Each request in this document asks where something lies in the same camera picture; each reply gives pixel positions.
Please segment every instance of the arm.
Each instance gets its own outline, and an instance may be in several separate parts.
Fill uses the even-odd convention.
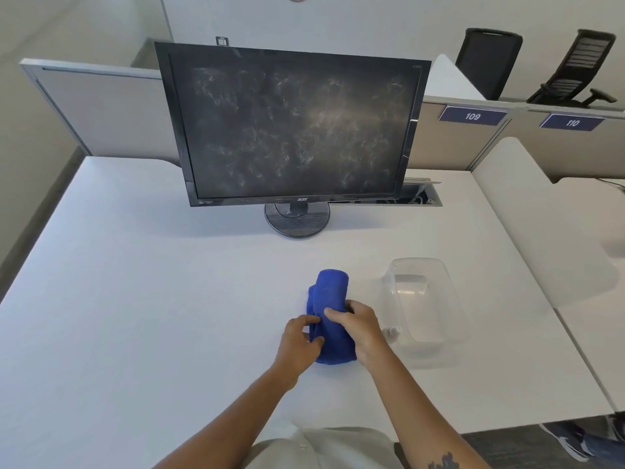
[[[304,326],[319,316],[300,316],[286,325],[273,365],[208,426],[155,465],[154,469],[235,469],[284,394],[321,352],[323,338],[308,342]]]
[[[346,301],[346,306],[353,313],[326,308],[326,317],[343,325],[354,339],[356,356],[371,373],[412,469],[490,469],[386,343],[373,309],[357,301]]]

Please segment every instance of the forearm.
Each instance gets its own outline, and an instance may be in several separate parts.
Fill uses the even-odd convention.
[[[154,469],[235,469],[292,386],[285,374],[270,368],[235,402]]]
[[[460,469],[488,468],[436,410],[388,346],[380,346],[372,353],[367,368],[412,469],[427,469],[432,463],[442,465],[442,457],[449,453]]]

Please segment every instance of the hand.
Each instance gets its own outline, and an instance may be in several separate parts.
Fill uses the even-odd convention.
[[[326,317],[334,323],[341,324],[355,342],[355,355],[366,367],[371,355],[389,348],[380,324],[373,309],[358,301],[345,301],[347,313],[335,311],[329,307],[324,309]]]
[[[271,368],[285,379],[287,390],[295,386],[299,376],[319,357],[324,338],[319,336],[312,342],[308,342],[309,336],[302,330],[304,326],[317,324],[320,321],[319,316],[301,315],[286,324],[276,360]]]

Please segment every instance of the blue microfiber towel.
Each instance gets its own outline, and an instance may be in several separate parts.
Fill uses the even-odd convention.
[[[323,310],[327,307],[336,311],[345,310],[345,297],[348,294],[349,276],[340,270],[322,270],[317,276],[317,283],[308,289],[306,314],[321,318],[321,323],[311,324],[310,340],[323,336],[325,342],[317,362],[327,365],[343,364],[355,360],[354,339],[338,323],[332,323]]]

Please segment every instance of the sneaker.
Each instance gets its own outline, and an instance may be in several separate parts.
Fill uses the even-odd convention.
[[[607,435],[614,441],[625,443],[625,415],[608,415],[605,417],[607,422]]]
[[[582,428],[570,421],[557,423],[541,423],[543,431],[549,433],[562,445],[569,456],[579,462],[587,462],[588,454],[582,449],[582,441],[586,434]]]

